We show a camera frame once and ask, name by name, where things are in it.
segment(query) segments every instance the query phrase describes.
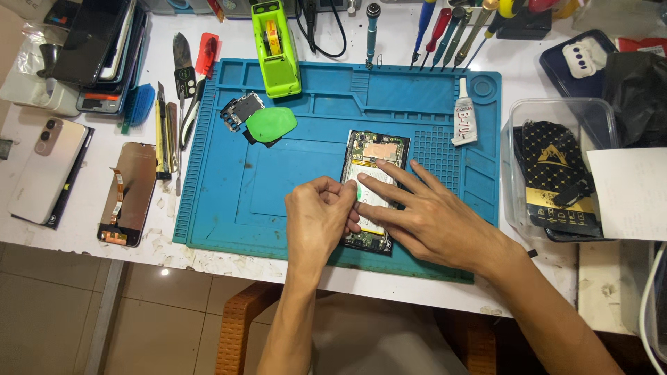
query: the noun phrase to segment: circuit board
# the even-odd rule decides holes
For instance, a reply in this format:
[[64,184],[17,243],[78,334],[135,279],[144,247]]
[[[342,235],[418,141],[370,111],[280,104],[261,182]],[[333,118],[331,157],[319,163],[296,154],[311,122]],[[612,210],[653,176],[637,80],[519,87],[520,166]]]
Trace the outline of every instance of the circuit board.
[[[341,174],[341,183],[349,179],[357,180],[357,174],[363,172],[380,181],[397,185],[396,181],[378,168],[376,161],[383,159],[399,168],[405,169],[410,148],[410,139],[370,131],[351,130],[348,137],[345,164]],[[357,181],[357,200],[373,206],[397,208],[395,202],[386,201],[366,186]],[[392,254],[392,238],[385,229],[367,218],[361,217],[361,232],[351,233],[341,240],[347,247],[376,254]]]

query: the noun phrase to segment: stack of phones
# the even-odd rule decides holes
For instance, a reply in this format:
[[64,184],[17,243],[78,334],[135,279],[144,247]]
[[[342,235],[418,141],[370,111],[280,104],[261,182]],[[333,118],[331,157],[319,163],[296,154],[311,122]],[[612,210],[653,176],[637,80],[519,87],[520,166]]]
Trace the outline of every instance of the stack of phones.
[[53,70],[81,86],[77,109],[117,115],[141,73],[147,13],[137,0],[84,0]]

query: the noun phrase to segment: white paper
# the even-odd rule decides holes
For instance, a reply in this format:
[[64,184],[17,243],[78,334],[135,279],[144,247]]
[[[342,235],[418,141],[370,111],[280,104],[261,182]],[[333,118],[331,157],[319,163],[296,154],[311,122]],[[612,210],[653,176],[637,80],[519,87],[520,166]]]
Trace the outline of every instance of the white paper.
[[667,148],[587,154],[604,237],[667,240]]

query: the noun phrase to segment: black cable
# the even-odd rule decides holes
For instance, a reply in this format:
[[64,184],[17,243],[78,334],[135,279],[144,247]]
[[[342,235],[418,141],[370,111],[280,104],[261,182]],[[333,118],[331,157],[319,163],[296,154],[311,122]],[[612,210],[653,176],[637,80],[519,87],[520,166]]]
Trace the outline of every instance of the black cable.
[[[303,6],[303,0],[294,0],[294,12],[296,14],[296,23],[299,24],[301,33],[306,38],[306,40],[308,40],[308,45],[310,46],[310,50],[313,51],[313,53],[315,53],[315,51],[319,51],[322,55],[328,57],[341,57],[345,53],[345,50],[348,48],[348,40],[345,38],[345,31],[343,30],[343,24],[340,22],[340,17],[338,17],[338,11],[334,6],[334,0],[329,0],[329,4],[331,4],[331,10],[333,10],[333,15],[336,17],[336,22],[338,22],[338,28],[340,29],[340,33],[343,36],[343,50],[336,55],[332,55],[331,53],[322,51],[322,49],[319,48],[317,44],[315,44],[315,20],[317,19],[317,13],[315,12],[314,1],[312,0],[309,1],[310,1],[309,8],[305,8]],[[301,25],[301,20],[299,17],[299,9],[297,6],[300,6],[301,9],[303,10],[304,13],[303,15],[305,17],[306,25],[308,27],[307,33],[305,32],[303,26]]]

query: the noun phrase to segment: tape roll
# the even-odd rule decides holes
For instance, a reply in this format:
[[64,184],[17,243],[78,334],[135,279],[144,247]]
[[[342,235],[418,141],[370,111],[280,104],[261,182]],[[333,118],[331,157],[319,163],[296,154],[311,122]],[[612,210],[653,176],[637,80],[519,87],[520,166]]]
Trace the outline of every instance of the tape roll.
[[283,53],[280,49],[280,40],[278,39],[278,28],[273,19],[266,21],[266,36],[269,39],[269,48],[271,55],[279,55]]

